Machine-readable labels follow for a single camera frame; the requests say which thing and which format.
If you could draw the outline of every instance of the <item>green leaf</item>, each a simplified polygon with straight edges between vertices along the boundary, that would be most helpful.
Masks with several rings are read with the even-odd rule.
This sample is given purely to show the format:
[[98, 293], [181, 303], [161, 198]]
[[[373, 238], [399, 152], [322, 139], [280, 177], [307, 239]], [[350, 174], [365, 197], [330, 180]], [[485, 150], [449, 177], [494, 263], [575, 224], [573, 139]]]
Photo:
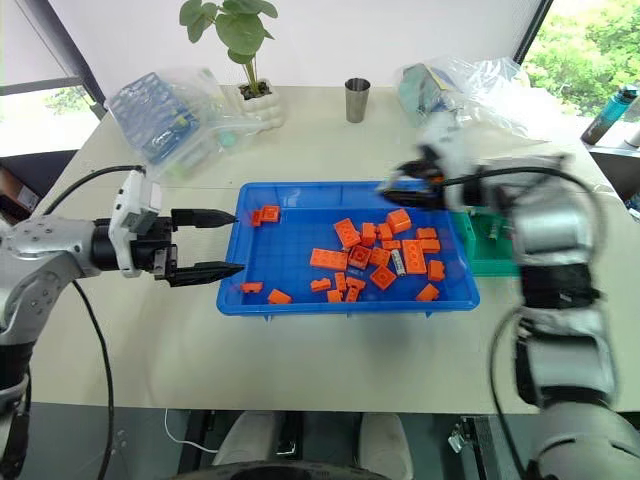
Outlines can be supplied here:
[[229, 13], [246, 13], [255, 15], [260, 13], [260, 0], [225, 0], [222, 4]]
[[216, 18], [216, 13], [218, 13], [218, 6], [211, 2], [203, 3], [202, 13], [208, 17], [209, 20], [214, 20]]
[[255, 57], [254, 55], [242, 55], [240, 53], [236, 53], [232, 50], [228, 50], [227, 51], [227, 55], [229, 55], [229, 58], [234, 61], [235, 63], [238, 63], [240, 65], [246, 65], [247, 63], [251, 62], [251, 60], [253, 60], [253, 57]]
[[204, 32], [207, 27], [211, 25], [211, 22], [208, 21], [204, 15], [200, 15], [194, 23], [187, 27], [187, 33], [189, 34], [189, 40], [191, 43], [196, 43], [202, 37], [202, 32]]
[[257, 15], [220, 14], [216, 31], [222, 43], [241, 55], [254, 55], [264, 40], [264, 27]]
[[193, 24], [201, 15], [202, 0], [187, 0], [180, 7], [180, 25], [185, 27]]
[[260, 11], [271, 18], [278, 18], [278, 10], [271, 3], [265, 0], [258, 0]]

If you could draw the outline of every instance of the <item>green tree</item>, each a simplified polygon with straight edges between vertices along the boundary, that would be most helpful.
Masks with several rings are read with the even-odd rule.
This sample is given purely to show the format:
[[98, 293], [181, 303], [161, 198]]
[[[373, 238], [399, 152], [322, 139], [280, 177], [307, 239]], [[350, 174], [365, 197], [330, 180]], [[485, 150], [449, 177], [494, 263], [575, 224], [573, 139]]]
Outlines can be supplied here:
[[88, 106], [85, 95], [82, 87], [60, 88], [56, 93], [47, 97], [45, 105], [52, 109], [56, 115], [83, 112], [87, 110]]
[[[550, 14], [525, 62], [535, 87], [566, 113], [595, 116], [618, 86], [640, 80], [640, 0], [608, 0], [575, 16]], [[625, 120], [640, 119], [638, 113]]]

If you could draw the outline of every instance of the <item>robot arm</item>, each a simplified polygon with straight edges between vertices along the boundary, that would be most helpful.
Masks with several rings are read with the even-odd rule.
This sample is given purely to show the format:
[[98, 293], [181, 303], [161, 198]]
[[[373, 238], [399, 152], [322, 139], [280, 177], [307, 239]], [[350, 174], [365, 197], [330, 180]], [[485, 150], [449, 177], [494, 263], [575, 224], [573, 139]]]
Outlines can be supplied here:
[[[615, 368], [599, 294], [591, 283], [589, 263], [602, 233], [594, 231], [589, 210], [566, 182], [539, 173], [560, 168], [564, 158], [500, 159], [473, 172], [468, 165], [460, 171], [463, 163], [447, 163], [439, 156], [442, 151], [423, 146], [422, 158], [400, 166], [392, 177], [419, 178], [424, 189], [398, 190], [391, 182], [381, 193], [405, 206], [474, 205], [508, 218], [524, 297], [517, 313], [516, 384], [520, 397], [540, 408], [523, 477], [638, 478], [640, 434], [610, 409]], [[542, 170], [496, 171], [530, 166]], [[446, 192], [447, 179], [460, 174], [471, 175]]]
[[67, 220], [46, 215], [0, 233], [0, 478], [19, 475], [26, 455], [28, 412], [20, 405], [33, 347], [60, 292], [73, 280], [120, 270], [144, 270], [172, 287], [215, 282], [243, 265], [203, 262], [179, 268], [171, 234], [178, 227], [215, 228], [235, 222], [219, 210], [172, 210], [158, 217], [157, 185], [132, 171], [111, 219]]

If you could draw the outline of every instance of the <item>white table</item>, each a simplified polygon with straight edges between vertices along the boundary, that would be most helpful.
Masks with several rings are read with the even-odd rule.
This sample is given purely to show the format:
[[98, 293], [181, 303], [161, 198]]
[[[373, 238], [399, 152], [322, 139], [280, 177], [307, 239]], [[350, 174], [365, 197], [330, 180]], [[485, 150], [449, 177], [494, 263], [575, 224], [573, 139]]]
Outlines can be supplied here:
[[[233, 156], [214, 160], [197, 177], [163, 184], [171, 208], [233, 212], [238, 189], [250, 181], [380, 179], [413, 159], [415, 130], [393, 92], [373, 90], [362, 124], [344, 120], [341, 88], [283, 88], [290, 118]], [[592, 185], [608, 182], [577, 142], [569, 171]], [[479, 156], [506, 155], [508, 139], [492, 138]], [[516, 153], [558, 146], [520, 147]], [[117, 126], [106, 117], [51, 194], [92, 169], [135, 163]], [[69, 218], [110, 215], [123, 174], [76, 192], [59, 209]], [[600, 194], [608, 242], [594, 266], [605, 293], [621, 393], [616, 408], [640, 409], [640, 228], [621, 202]], [[175, 235], [181, 265], [224, 259], [230, 227], [185, 229]], [[499, 319], [521, 302], [509, 278], [477, 280], [481, 304], [471, 312], [401, 315], [226, 317], [215, 306], [217, 285], [169, 288], [150, 275], [126, 280], [118, 272], [81, 281], [103, 327], [118, 406], [194, 409], [352, 410], [491, 413], [487, 382], [489, 339]], [[517, 396], [510, 355], [499, 349], [498, 385], [505, 411], [533, 412]], [[34, 400], [104, 405], [106, 388], [97, 339], [78, 295], [67, 289], [35, 349]]]

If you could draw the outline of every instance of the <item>plant stem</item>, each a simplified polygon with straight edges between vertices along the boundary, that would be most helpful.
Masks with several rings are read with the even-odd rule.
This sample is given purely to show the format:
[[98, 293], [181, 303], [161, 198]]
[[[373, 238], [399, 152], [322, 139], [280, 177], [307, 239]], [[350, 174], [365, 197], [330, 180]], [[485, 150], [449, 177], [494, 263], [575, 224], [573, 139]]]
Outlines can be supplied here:
[[245, 65], [247, 69], [247, 78], [249, 79], [249, 88], [253, 92], [254, 95], [259, 95], [260, 90], [258, 89], [258, 80], [256, 79], [255, 71], [253, 70], [253, 65], [251, 62]]

